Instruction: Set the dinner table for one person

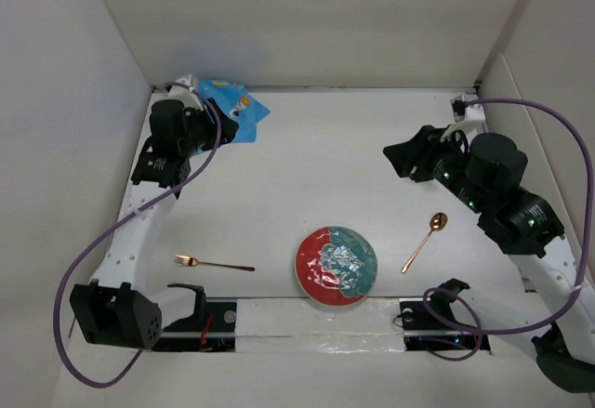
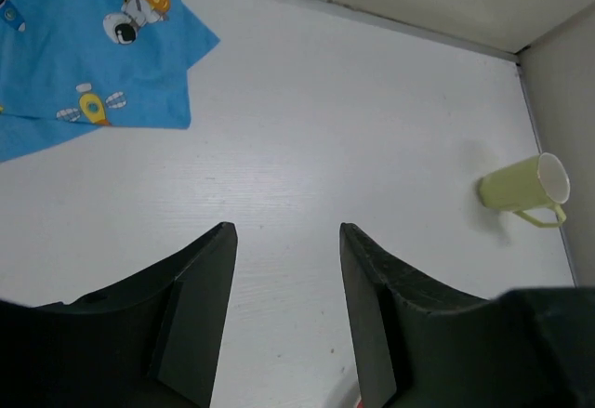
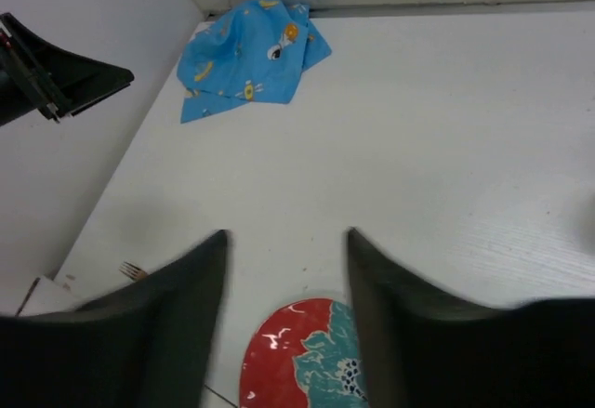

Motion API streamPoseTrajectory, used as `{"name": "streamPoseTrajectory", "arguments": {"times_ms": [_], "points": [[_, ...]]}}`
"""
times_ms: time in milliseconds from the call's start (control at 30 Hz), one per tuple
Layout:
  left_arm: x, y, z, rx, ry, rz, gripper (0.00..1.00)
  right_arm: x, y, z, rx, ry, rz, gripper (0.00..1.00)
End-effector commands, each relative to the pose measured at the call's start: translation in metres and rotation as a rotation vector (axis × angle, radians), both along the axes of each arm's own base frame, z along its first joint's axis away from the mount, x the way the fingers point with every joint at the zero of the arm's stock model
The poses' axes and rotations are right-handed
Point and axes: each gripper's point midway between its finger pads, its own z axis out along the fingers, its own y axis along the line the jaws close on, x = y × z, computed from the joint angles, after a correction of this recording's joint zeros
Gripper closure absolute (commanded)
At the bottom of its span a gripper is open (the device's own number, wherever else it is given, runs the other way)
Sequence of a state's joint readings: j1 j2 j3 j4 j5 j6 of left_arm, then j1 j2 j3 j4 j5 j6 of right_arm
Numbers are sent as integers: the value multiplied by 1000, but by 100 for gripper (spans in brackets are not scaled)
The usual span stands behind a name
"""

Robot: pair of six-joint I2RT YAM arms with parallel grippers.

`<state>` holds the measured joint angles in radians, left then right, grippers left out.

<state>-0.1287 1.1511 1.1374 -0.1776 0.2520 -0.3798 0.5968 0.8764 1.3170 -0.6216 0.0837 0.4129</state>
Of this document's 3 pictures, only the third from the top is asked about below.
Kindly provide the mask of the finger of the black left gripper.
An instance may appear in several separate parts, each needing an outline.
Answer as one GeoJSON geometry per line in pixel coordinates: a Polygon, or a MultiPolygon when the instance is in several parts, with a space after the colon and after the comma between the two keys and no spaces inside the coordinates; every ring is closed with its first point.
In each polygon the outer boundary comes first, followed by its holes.
{"type": "Polygon", "coordinates": [[[38,111],[58,122],[129,87],[125,68],[76,55],[37,36],[12,14],[1,15],[1,121],[38,111]]]}

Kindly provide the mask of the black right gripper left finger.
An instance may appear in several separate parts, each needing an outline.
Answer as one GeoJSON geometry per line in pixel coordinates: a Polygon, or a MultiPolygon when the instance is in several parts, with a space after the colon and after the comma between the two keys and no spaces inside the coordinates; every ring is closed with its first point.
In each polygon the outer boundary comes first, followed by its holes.
{"type": "Polygon", "coordinates": [[[219,230],[74,309],[2,317],[2,406],[199,406],[227,265],[219,230]]]}

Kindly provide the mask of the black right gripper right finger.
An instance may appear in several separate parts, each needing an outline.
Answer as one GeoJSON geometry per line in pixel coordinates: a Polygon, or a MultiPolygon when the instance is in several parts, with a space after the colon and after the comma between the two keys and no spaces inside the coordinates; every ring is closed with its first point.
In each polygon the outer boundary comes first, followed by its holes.
{"type": "Polygon", "coordinates": [[[478,305],[347,233],[347,272],[373,407],[590,407],[594,301],[478,305]]]}

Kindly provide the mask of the red and teal plate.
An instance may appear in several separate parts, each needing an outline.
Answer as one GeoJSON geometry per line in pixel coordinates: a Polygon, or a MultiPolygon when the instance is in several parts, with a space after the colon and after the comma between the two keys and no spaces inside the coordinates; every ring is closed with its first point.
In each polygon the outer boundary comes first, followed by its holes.
{"type": "Polygon", "coordinates": [[[366,407],[353,313],[330,298],[280,307],[252,335],[241,407],[366,407]]]}

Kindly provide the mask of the blue space-print cloth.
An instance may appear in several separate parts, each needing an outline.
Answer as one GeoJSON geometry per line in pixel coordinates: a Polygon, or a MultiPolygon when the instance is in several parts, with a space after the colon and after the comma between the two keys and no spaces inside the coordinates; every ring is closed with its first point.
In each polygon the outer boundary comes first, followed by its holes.
{"type": "Polygon", "coordinates": [[[287,104],[302,74],[332,54],[310,7],[248,0],[185,46],[177,78],[186,89],[183,124],[249,102],[287,104]]]}

